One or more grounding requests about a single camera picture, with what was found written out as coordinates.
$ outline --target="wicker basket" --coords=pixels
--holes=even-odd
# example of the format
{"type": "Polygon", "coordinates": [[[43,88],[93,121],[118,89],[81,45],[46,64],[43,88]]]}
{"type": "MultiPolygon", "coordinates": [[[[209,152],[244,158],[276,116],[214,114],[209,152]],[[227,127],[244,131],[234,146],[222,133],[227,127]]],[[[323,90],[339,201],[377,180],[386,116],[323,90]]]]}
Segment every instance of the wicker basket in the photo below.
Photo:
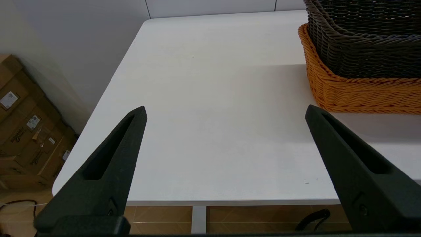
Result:
{"type": "Polygon", "coordinates": [[[304,2],[309,35],[335,74],[346,78],[421,76],[421,1],[304,2]]]}
{"type": "Polygon", "coordinates": [[[298,34],[314,99],[332,112],[421,114],[421,78],[355,78],[335,75],[320,60],[307,24],[298,34]]]}

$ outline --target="table leg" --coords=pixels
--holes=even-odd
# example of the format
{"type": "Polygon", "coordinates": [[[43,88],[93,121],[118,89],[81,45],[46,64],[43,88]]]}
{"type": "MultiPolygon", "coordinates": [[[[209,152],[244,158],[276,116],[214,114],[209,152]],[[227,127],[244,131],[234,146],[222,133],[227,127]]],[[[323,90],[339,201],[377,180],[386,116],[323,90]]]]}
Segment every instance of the table leg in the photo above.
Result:
{"type": "Polygon", "coordinates": [[[206,206],[193,206],[192,234],[206,234],[206,206]]]}

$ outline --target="dark gray wicker basket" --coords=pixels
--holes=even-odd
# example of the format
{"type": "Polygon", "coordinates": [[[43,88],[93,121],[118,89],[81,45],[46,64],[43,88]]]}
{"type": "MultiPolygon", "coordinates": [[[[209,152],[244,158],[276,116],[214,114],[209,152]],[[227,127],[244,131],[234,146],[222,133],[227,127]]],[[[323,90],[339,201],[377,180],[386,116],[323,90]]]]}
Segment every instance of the dark gray wicker basket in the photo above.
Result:
{"type": "Polygon", "coordinates": [[[421,0],[304,0],[322,61],[345,78],[421,77],[421,0]]]}

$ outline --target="black cable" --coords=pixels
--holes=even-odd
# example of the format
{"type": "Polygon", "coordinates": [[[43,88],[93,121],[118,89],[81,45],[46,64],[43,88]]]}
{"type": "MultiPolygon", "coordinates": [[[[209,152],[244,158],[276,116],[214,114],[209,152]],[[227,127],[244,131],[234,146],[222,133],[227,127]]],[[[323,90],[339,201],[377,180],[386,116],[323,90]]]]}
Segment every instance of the black cable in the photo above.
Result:
{"type": "Polygon", "coordinates": [[[314,228],[314,230],[316,231],[319,228],[320,224],[323,223],[329,216],[330,216],[330,211],[328,209],[323,209],[317,212],[313,212],[310,215],[304,217],[303,220],[301,220],[300,223],[298,223],[297,227],[295,228],[295,231],[302,231],[311,222],[318,219],[322,219],[319,221],[319,223],[317,223],[316,227],[314,228]]]}
{"type": "Polygon", "coordinates": [[[35,211],[36,211],[36,209],[37,209],[37,206],[36,206],[37,201],[35,201],[35,200],[25,199],[25,200],[11,201],[11,202],[8,202],[8,203],[3,204],[3,205],[0,207],[0,210],[2,210],[2,209],[3,209],[5,206],[7,206],[7,205],[10,205],[10,204],[13,204],[13,203],[18,203],[18,202],[33,202],[33,203],[34,203],[33,216],[34,216],[34,218],[35,218],[35,211]]]}

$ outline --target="orange wicker basket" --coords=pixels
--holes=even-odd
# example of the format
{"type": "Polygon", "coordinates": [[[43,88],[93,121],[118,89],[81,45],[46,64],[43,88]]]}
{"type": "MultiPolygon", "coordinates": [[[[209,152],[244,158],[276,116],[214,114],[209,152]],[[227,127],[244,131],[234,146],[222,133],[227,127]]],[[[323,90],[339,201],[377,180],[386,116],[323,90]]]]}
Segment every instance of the orange wicker basket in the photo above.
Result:
{"type": "Polygon", "coordinates": [[[335,75],[319,58],[307,24],[298,34],[314,99],[332,112],[421,114],[421,78],[354,78],[335,75]]]}

